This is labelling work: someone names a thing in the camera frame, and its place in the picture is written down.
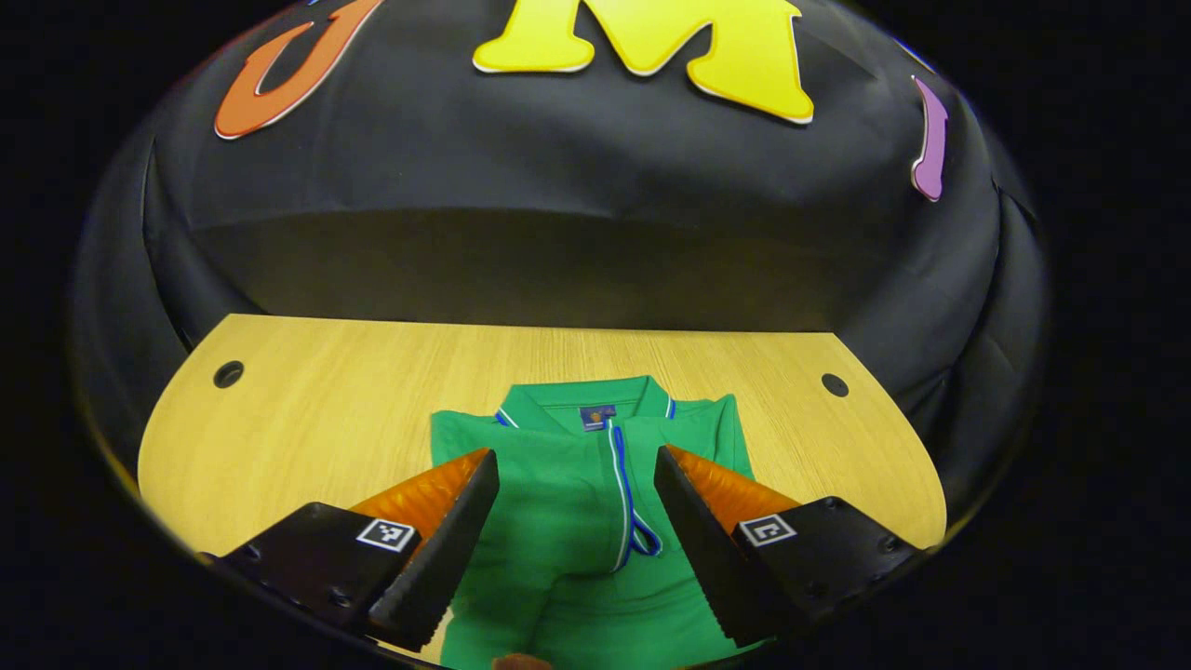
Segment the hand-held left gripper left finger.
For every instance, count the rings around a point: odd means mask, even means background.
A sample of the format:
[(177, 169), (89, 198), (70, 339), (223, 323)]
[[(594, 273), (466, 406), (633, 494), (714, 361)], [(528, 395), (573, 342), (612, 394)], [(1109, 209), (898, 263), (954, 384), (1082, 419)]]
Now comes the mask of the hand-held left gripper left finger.
[(420, 651), (442, 624), (501, 476), (474, 449), (358, 505), (308, 502), (208, 566), (345, 635)]

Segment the green T-shirt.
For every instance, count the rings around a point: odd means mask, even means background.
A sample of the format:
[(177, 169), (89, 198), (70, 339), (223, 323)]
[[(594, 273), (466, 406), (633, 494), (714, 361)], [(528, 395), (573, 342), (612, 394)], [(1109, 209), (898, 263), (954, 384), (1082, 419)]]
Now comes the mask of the green T-shirt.
[(490, 414), (435, 412), (434, 463), (490, 449), (501, 480), (441, 663), (676, 670), (740, 653), (651, 484), (666, 445), (752, 476), (735, 395), (681, 400), (650, 376), (511, 386)]

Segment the black backdrop cloth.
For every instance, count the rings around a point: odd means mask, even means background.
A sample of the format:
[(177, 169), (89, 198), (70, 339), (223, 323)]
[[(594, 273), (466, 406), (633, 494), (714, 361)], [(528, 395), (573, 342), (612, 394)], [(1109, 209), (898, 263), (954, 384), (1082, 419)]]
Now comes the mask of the black backdrop cloth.
[(238, 139), (250, 55), (289, 79), (353, 0), (295, 0), (217, 46), (116, 149), (82, 223), (68, 365), (135, 475), (154, 403), (224, 317), (828, 331), (875, 374), (974, 515), (1024, 442), (1050, 276), (1031, 192), (944, 68), (850, 0), (793, 0), (815, 112), (701, 90), (693, 27), (632, 73), (598, 0), (570, 73), (482, 73), (517, 0), (380, 0), (314, 90)]

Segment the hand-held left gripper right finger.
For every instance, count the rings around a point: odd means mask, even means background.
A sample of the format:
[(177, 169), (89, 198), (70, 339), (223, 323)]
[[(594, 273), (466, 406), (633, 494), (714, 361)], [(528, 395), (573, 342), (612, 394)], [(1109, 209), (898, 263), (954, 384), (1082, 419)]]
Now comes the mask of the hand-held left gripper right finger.
[(925, 561), (844, 499), (797, 502), (674, 445), (657, 449), (654, 487), (703, 596), (737, 646), (807, 635)]

